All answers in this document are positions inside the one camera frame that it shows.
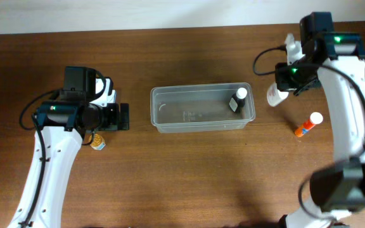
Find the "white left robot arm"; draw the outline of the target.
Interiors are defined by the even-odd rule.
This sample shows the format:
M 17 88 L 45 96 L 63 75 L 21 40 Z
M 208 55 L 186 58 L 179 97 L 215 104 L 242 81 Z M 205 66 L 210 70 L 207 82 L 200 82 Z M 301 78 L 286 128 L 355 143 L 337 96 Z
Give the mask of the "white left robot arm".
M 31 116 L 32 163 L 10 227 L 60 227 L 67 184 L 87 133 L 129 129 L 129 105 L 45 101 Z

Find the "white spray bottle clear cap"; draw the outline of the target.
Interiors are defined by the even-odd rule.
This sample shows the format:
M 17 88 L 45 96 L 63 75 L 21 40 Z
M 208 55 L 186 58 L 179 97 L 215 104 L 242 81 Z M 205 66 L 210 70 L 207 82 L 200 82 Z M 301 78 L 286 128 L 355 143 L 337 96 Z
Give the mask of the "white spray bottle clear cap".
M 277 83 L 272 83 L 267 90 L 267 102 L 270 106 L 275 107 L 284 101 L 289 95 L 289 92 L 283 92 L 278 89 Z

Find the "tiger balm jar gold lid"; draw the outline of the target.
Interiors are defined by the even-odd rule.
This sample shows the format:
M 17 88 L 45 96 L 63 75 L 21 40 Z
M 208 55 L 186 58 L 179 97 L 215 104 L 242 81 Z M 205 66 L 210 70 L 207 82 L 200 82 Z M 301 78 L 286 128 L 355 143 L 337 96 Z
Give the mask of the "tiger balm jar gold lid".
M 99 134 L 95 134 L 89 137 L 89 145 L 94 150 L 102 150 L 106 146 L 106 142 Z

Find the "dark bottle white cap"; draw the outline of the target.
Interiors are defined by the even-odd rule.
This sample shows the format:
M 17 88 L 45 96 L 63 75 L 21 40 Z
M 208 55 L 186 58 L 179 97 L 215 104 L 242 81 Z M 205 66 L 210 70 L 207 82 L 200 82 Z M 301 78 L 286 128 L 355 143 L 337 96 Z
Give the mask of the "dark bottle white cap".
M 242 108 L 245 106 L 246 96 L 247 90 L 244 87 L 237 89 L 229 101 L 230 109 L 235 113 L 240 113 Z

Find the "orange tube white cap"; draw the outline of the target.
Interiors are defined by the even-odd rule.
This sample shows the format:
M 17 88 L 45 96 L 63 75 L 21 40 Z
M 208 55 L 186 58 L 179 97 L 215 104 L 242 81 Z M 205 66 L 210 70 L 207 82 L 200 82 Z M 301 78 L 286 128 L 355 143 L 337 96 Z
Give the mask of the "orange tube white cap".
M 294 134 L 297 137 L 302 137 L 304 136 L 306 133 L 308 133 L 308 131 L 310 131 L 313 127 L 315 127 L 316 125 L 321 124 L 323 121 L 323 116 L 322 114 L 320 114 L 319 112 L 313 112 L 311 113 L 311 115 L 309 116 L 309 119 L 307 121 L 305 121 L 295 132 Z

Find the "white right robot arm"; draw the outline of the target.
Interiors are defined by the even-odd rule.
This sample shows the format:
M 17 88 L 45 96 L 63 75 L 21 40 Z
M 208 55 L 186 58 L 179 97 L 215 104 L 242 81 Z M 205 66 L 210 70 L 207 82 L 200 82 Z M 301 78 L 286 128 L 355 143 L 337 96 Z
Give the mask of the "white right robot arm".
M 276 65 L 276 86 L 294 95 L 319 82 L 328 103 L 334 163 L 303 184 L 310 198 L 285 215 L 282 227 L 333 227 L 365 209 L 365 51 L 356 33 L 309 32 L 285 40 L 286 63 Z

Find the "clear plastic container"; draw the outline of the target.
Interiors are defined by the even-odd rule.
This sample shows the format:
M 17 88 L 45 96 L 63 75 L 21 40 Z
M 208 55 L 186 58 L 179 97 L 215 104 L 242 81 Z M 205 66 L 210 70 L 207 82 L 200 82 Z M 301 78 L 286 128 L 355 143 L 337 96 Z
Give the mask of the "clear plastic container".
M 231 96 L 247 90 L 239 113 Z M 151 123 L 160 133 L 204 132 L 244 128 L 256 116 L 252 88 L 246 82 L 155 87 L 150 95 Z

